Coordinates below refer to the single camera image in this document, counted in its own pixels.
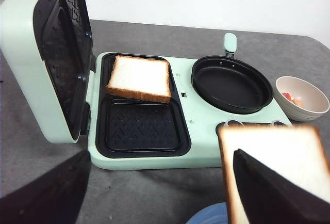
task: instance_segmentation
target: blue object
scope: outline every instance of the blue object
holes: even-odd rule
[[[186,224],[228,224],[226,203],[216,203],[200,210]]]

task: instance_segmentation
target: white wall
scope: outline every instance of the white wall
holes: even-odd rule
[[[330,48],[330,0],[86,0],[91,19],[313,37]]]

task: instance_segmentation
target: black cooking plate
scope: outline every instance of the black cooking plate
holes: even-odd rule
[[[169,103],[127,99],[106,93],[116,55],[164,60],[161,57],[110,53],[102,58],[96,147],[106,157],[181,156],[190,136],[171,67]]]
[[[254,113],[273,99],[272,86],[265,76],[226,56],[199,59],[192,68],[192,81],[205,101],[231,113]]]

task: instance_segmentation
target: dark object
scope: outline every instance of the dark object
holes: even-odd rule
[[[234,55],[199,59],[192,67],[192,82],[206,102],[231,113],[254,113],[273,100],[266,77]]]
[[[181,156],[191,147],[179,95],[171,67],[170,102],[127,99],[106,93],[116,55],[164,60],[161,57],[131,54],[107,54],[102,58],[97,149],[106,157]]]
[[[85,0],[38,0],[33,13],[36,43],[72,138],[85,127],[85,98],[94,68]]]
[[[81,151],[33,182],[0,199],[0,222],[75,223],[91,168]]]
[[[251,224],[330,223],[330,204],[294,185],[243,150],[234,152],[234,173]]]

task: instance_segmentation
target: bowl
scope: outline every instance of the bowl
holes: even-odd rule
[[[283,93],[287,92],[294,98],[301,98],[301,108],[288,100]],[[329,99],[311,83],[292,76],[278,78],[274,86],[274,97],[284,113],[291,120],[306,122],[314,120],[330,108]]]

